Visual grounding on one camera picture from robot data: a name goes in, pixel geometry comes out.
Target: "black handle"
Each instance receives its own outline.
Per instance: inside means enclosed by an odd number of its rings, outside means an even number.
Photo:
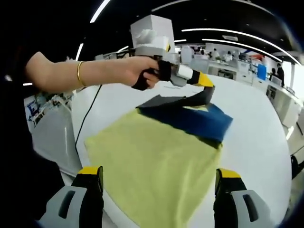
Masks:
[[[243,199],[245,201],[247,210],[248,210],[248,214],[249,214],[249,219],[250,222],[254,222],[258,219],[258,213],[257,213],[257,209],[256,206],[251,198],[250,195],[243,195]]]
[[[143,76],[145,72],[157,76],[161,81],[170,81],[171,79],[171,63],[168,61],[158,61],[159,71],[155,73],[153,68],[143,70],[139,75],[137,82],[132,86],[133,89],[145,90],[149,87],[147,79]]]
[[[154,70],[152,68],[150,69],[146,69],[146,70],[143,70],[141,72],[141,74],[139,75],[138,79],[137,79],[137,82],[135,83],[135,85],[132,86],[133,89],[138,89],[138,90],[146,90],[149,85],[147,84],[147,79],[143,76],[143,74],[147,72],[149,74],[155,74],[154,73]]]

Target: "person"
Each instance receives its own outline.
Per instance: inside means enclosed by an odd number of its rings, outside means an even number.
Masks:
[[[277,77],[278,79],[282,80],[282,87],[285,86],[284,84],[284,70],[282,69],[282,65],[280,63],[277,64]]]
[[[208,56],[205,55],[204,49],[202,49],[200,52],[201,52],[201,58],[202,58],[202,59],[208,59]]]
[[[232,61],[232,55],[231,55],[231,52],[230,52],[230,51],[228,51],[227,54],[224,56],[224,60],[225,60],[226,62]]]
[[[56,29],[48,33],[50,27],[41,26],[46,34],[60,34],[60,42],[64,42],[65,35],[59,27],[54,26]],[[23,83],[30,81],[35,88],[49,93],[110,83],[133,86],[143,70],[157,70],[158,64],[149,57],[130,57],[85,61],[79,65],[79,61],[66,62],[66,54],[59,60],[58,50],[65,45],[56,43],[59,42],[56,40],[58,35],[49,37],[27,22],[2,29],[7,30],[3,32],[0,65],[1,205],[4,208],[1,221],[10,223],[7,224],[9,227],[16,224],[15,227],[38,227],[35,220],[45,213],[47,201],[64,183],[58,165],[40,157],[33,149],[23,101],[29,86],[23,86]],[[41,44],[43,41],[49,46],[48,51]],[[78,67],[80,80],[77,77]],[[143,76],[149,88],[159,81],[153,74],[144,73]]]
[[[270,77],[269,77],[269,81],[271,81],[272,76],[276,76],[277,77],[276,69],[274,69],[274,68],[271,69],[271,74],[270,74]]]
[[[211,51],[208,53],[208,56],[209,56],[209,59],[213,59]]]
[[[219,53],[217,51],[217,49],[213,49],[213,52],[212,52],[212,58],[213,60],[216,60],[216,58],[219,57]]]
[[[200,55],[200,49],[194,47],[194,54],[195,54],[195,55]]]

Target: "white cabinet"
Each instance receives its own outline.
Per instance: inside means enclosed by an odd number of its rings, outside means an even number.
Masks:
[[[180,59],[183,64],[190,64],[192,61],[193,50],[189,46],[182,47],[180,51]]]
[[[293,99],[290,99],[289,107],[284,119],[282,120],[282,124],[288,128],[295,126],[296,122],[298,121],[301,109],[302,107],[297,102],[295,102]]]
[[[268,83],[265,80],[262,80],[258,77],[254,77],[252,80],[252,86],[266,94]]]
[[[250,63],[238,61],[237,62],[239,72],[249,72]]]

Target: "person's arm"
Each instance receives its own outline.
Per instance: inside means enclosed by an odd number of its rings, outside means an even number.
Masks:
[[[78,64],[77,61],[53,63],[37,52],[26,64],[26,75],[41,90],[51,93],[70,91],[82,87],[77,78]],[[158,69],[157,62],[149,57],[130,57],[84,62],[79,73],[86,86],[109,83],[133,86],[140,73],[148,68]],[[150,88],[159,81],[148,73],[144,77]]]

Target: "ceiling light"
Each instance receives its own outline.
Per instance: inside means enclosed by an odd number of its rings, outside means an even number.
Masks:
[[[119,52],[121,52],[121,51],[123,51],[123,50],[125,50],[125,49],[127,49],[127,48],[129,48],[129,46],[125,46],[125,47],[123,47],[122,49],[119,49],[117,52],[119,53]]]
[[[155,11],[160,10],[160,9],[162,9],[162,8],[165,8],[165,7],[167,7],[167,6],[174,5],[174,4],[177,4],[177,3],[180,3],[180,2],[184,2],[184,1],[190,1],[190,0],[177,0],[177,1],[173,1],[173,2],[167,3],[167,4],[165,4],[165,5],[156,7],[156,8],[154,8],[154,9],[152,9],[151,12],[155,12]]]
[[[270,13],[271,15],[274,16],[274,14],[272,12],[270,12],[269,10],[266,10],[265,8],[259,6],[259,5],[256,5],[254,3],[252,3],[251,1],[245,1],[245,0],[232,0],[232,1],[238,1],[238,2],[242,2],[242,3],[245,3],[245,4],[248,4],[248,5],[251,5],[251,6],[254,6],[254,7],[257,7],[263,11],[266,11],[267,13]]]
[[[98,7],[98,9],[96,10],[95,14],[93,15],[90,23],[94,23],[96,21],[96,19],[99,17],[100,13],[104,10],[104,8],[107,6],[107,4],[110,2],[111,0],[104,0],[101,5]]]
[[[82,49],[83,45],[84,45],[83,43],[79,45],[77,55],[76,55],[76,59],[75,59],[76,61],[78,61],[78,59],[79,59],[79,55],[80,55],[80,52],[81,52],[81,49]]]
[[[259,52],[262,52],[264,53],[265,55],[268,55],[270,56],[271,58],[274,58],[276,59],[277,61],[279,62],[282,62],[282,60],[280,60],[279,58],[265,52],[265,51],[262,51],[258,48],[255,48],[255,47],[252,47],[252,46],[249,46],[249,45],[246,45],[246,44],[240,44],[240,43],[237,43],[237,42],[232,42],[232,41],[227,41],[227,40],[221,40],[221,39],[202,39],[203,41],[214,41],[214,42],[222,42],[222,43],[229,43],[229,44],[236,44],[236,45],[240,45],[240,46],[244,46],[246,48],[250,48],[250,49],[253,49],[253,50],[256,50],[256,51],[259,51]]]
[[[185,42],[187,41],[186,39],[178,39],[178,40],[175,40],[174,43],[177,43],[177,42]]]
[[[219,29],[219,28],[191,28],[191,29],[183,29],[182,32],[189,32],[189,31],[220,31],[220,32],[231,32],[231,33],[236,33],[236,34],[240,34],[240,35],[244,35],[244,36],[248,36],[248,37],[251,37],[251,38],[254,38],[254,39],[258,39],[260,41],[263,41],[264,43],[267,43],[273,47],[275,47],[276,49],[282,51],[283,53],[285,53],[287,56],[289,56],[294,62],[296,62],[297,64],[301,65],[301,63],[295,58],[293,57],[292,55],[290,55],[287,51],[281,49],[279,46],[265,40],[265,39],[262,39],[260,37],[256,37],[256,36],[253,36],[253,35],[250,35],[250,34],[247,34],[247,33],[244,33],[244,32],[238,32],[238,31],[233,31],[233,30],[228,30],[228,29]]]
[[[238,38],[237,37],[232,37],[232,36],[222,36],[224,39],[228,39],[228,40],[231,40],[231,41],[238,41]]]

